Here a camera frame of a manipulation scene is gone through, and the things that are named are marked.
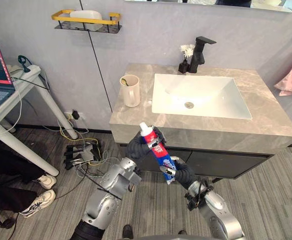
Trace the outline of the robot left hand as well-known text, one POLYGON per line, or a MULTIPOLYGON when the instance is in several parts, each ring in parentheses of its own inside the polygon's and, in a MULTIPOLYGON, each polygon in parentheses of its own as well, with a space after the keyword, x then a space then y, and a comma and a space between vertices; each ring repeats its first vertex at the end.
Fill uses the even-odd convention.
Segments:
POLYGON ((139 131, 127 145, 125 156, 131 160, 138 161, 145 157, 151 150, 152 148, 144 141, 139 131))

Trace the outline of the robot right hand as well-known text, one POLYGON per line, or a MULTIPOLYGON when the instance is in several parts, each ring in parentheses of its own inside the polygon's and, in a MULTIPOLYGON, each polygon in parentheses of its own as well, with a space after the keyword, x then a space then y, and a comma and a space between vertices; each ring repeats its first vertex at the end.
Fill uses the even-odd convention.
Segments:
POLYGON ((188 190, 188 188, 196 181, 194 172, 181 158, 173 156, 172 160, 176 169, 160 166, 160 170, 174 178, 184 187, 184 189, 188 190))

